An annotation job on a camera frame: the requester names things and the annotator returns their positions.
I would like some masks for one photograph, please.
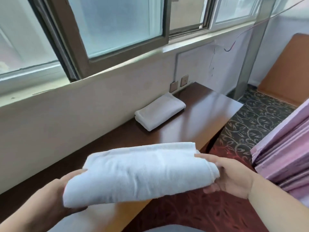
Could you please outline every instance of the brown tabletop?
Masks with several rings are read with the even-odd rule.
[[[148,132],[134,119],[103,135],[50,167],[0,195],[0,222],[20,207],[37,189],[55,178],[79,169],[88,155],[114,148],[171,142],[195,142],[201,150],[241,108],[242,104],[203,85],[193,83],[175,97],[186,109]],[[107,205],[99,231],[121,231],[146,205],[146,202]]]

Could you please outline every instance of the right hand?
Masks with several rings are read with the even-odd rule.
[[[257,173],[234,159],[210,154],[196,154],[195,157],[214,163],[220,171],[220,178],[216,179],[210,186],[205,187],[203,189],[205,193],[225,191],[239,198],[248,199]]]

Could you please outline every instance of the wooden table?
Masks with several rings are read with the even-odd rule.
[[[94,152],[171,142],[195,142],[196,148],[204,152],[209,141],[242,106],[241,103],[196,82],[174,96],[187,105],[186,109],[152,132],[146,131],[135,119],[131,119],[1,194],[0,222],[17,210],[37,189],[81,168],[87,156]],[[54,230],[120,232],[148,203],[149,201],[92,206],[80,214],[66,218]]]

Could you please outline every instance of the window sill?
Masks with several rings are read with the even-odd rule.
[[[121,63],[117,66],[111,67],[107,70],[104,70],[102,72],[99,72],[97,74],[94,74],[93,76],[90,76],[86,79],[71,83],[67,79],[67,77],[64,74],[64,71],[62,70],[63,74],[60,76],[57,76],[57,79],[52,78],[50,75],[46,75],[51,77],[52,79],[50,81],[44,82],[42,84],[37,84],[33,86],[29,86],[27,88],[21,89],[21,90],[15,90],[10,93],[6,93],[0,96],[0,107],[4,105],[8,105],[10,103],[20,101],[29,97],[32,97],[34,95],[38,95],[40,93],[48,92],[50,90],[63,87],[63,86],[78,86],[78,85],[84,85],[87,83],[92,82],[93,78],[96,76],[105,76],[107,72],[113,71],[118,68],[123,68],[124,66],[134,65],[137,66],[139,64],[145,64],[148,61],[152,62],[153,60],[159,59],[161,57],[168,56],[170,54],[180,53],[184,51],[191,50],[193,48],[203,46],[207,43],[211,43],[214,41],[218,36],[225,36],[233,31],[237,30],[246,30],[247,28],[251,27],[254,24],[254,21],[246,22],[243,24],[239,24],[237,26],[229,27],[226,29],[222,29],[219,31],[213,31],[210,32],[209,30],[200,31],[191,35],[183,36],[177,39],[173,39],[169,42],[168,45],[160,47],[158,49],[152,50],[148,53],[145,53],[143,55],[140,55],[136,58],[133,58],[131,60],[128,60],[124,63]]]

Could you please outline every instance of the folded towel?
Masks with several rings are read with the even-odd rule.
[[[195,143],[168,143],[91,154],[83,167],[88,171],[69,180],[64,206],[147,200],[208,186],[219,170],[195,153]]]
[[[151,131],[185,107],[186,105],[183,101],[175,98],[170,93],[166,93],[148,106],[136,111],[135,119],[145,129]]]

